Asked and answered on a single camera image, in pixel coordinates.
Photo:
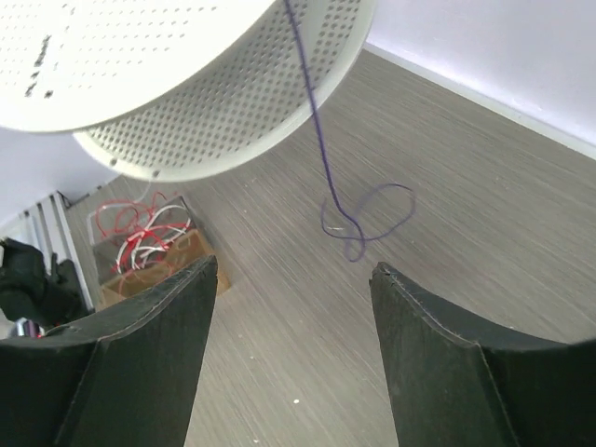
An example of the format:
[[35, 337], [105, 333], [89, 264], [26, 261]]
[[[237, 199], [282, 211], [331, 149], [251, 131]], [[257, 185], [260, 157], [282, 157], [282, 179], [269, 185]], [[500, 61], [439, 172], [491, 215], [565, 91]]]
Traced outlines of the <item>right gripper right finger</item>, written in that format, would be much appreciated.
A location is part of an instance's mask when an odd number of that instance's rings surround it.
[[389, 264], [370, 280], [398, 442], [407, 447], [591, 446], [595, 343], [496, 324]]

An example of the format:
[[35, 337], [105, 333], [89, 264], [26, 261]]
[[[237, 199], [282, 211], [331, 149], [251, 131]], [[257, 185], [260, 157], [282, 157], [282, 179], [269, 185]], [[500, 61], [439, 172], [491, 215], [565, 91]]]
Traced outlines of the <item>white plastic cable spool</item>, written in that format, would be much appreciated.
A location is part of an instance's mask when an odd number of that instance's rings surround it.
[[1, 125], [149, 182], [239, 167], [339, 87], [373, 1], [5, 1]]

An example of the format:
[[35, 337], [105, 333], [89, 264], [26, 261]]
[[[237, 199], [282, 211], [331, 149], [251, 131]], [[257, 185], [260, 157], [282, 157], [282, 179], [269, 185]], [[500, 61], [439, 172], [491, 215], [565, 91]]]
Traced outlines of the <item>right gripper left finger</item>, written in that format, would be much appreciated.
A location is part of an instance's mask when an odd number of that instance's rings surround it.
[[181, 446], [215, 305], [206, 256], [40, 338], [1, 343], [5, 446]]

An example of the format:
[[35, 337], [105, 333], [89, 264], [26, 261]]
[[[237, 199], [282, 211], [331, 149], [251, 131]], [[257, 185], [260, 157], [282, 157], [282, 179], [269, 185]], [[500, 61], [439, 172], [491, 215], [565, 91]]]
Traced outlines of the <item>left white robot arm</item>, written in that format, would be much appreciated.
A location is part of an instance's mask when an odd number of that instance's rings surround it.
[[8, 237], [1, 240], [1, 310], [46, 330], [89, 314], [73, 261], [52, 253], [46, 268], [42, 251]]

